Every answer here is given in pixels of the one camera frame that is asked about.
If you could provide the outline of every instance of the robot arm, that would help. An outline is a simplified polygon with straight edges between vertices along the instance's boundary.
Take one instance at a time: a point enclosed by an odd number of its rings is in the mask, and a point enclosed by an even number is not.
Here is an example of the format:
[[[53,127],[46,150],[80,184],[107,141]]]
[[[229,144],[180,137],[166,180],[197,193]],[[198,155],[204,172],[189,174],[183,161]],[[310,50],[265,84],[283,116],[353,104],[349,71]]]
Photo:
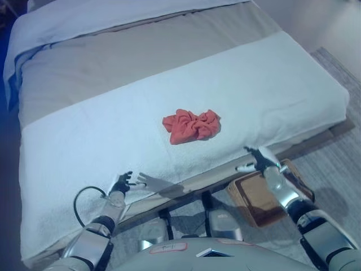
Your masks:
[[[255,157],[253,166],[264,175],[268,189],[297,225],[302,247],[314,265],[322,271],[360,270],[361,253],[356,243],[283,176],[277,158],[264,147],[246,149]]]
[[[131,172],[121,175],[113,185],[101,215],[86,225],[64,250],[63,256],[45,271],[105,270],[113,250],[111,237],[125,213],[125,193],[131,186],[145,187],[144,183],[129,183]]]

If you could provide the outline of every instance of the white bed sheet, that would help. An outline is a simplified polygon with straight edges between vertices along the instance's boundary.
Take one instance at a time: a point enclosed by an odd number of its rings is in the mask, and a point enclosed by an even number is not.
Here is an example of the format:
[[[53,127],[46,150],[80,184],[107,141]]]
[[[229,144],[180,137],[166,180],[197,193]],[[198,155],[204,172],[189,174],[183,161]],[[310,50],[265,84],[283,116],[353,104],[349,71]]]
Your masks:
[[[178,183],[245,155],[245,145],[269,146],[326,129],[345,119],[348,98],[279,32],[43,117],[22,133],[23,259],[79,229],[69,203],[84,186],[108,190],[128,170]],[[208,141],[170,145],[161,120],[177,108],[213,109],[221,132]],[[127,203],[164,187],[148,188],[130,193]],[[88,200],[80,208],[96,206]]]
[[[247,1],[249,0],[102,0],[101,3],[99,0],[53,1],[19,17],[12,27],[3,73],[7,100],[9,102],[11,95],[10,78],[15,75],[21,80],[20,71],[15,71],[15,68],[21,67],[43,45],[180,11],[202,10]],[[20,57],[25,52],[31,53]]]

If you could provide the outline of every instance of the crumpled red cloth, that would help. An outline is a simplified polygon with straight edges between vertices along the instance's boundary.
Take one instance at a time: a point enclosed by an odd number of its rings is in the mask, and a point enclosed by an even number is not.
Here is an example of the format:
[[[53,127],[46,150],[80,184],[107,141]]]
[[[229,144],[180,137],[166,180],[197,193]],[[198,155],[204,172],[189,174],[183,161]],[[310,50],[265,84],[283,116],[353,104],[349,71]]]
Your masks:
[[[175,115],[163,118],[163,125],[171,133],[170,143],[177,145],[214,136],[221,127],[219,119],[212,110],[197,116],[191,111],[177,109]]]

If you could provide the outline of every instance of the bed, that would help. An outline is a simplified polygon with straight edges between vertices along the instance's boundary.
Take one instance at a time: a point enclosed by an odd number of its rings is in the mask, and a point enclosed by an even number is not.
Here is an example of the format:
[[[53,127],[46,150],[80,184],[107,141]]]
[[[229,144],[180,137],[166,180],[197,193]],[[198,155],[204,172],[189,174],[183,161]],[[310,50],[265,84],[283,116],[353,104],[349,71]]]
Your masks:
[[[350,129],[347,91],[253,2],[131,2],[56,0],[12,30],[4,81],[8,100],[19,97],[29,267],[78,233],[72,200],[84,186],[145,176],[126,223],[230,180],[250,160],[245,145],[285,156]],[[170,145],[161,118],[177,108],[215,110],[221,132]],[[86,194],[83,219],[101,205]]]

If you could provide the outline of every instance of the white towel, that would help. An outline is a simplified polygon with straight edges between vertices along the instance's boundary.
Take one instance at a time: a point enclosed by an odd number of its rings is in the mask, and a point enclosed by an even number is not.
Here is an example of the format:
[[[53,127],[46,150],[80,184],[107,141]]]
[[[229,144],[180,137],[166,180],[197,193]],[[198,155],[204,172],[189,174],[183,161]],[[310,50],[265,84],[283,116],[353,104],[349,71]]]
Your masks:
[[[129,170],[178,183],[243,156],[245,145],[269,146],[332,126],[345,119],[348,98],[279,32],[39,119],[23,129],[21,145],[23,259],[79,229],[72,200],[84,186],[108,190]],[[195,114],[212,109],[221,117],[221,131],[207,141],[171,145],[162,118],[177,108]],[[132,192],[126,201],[151,194]],[[84,196],[83,215],[99,212],[96,198]]]

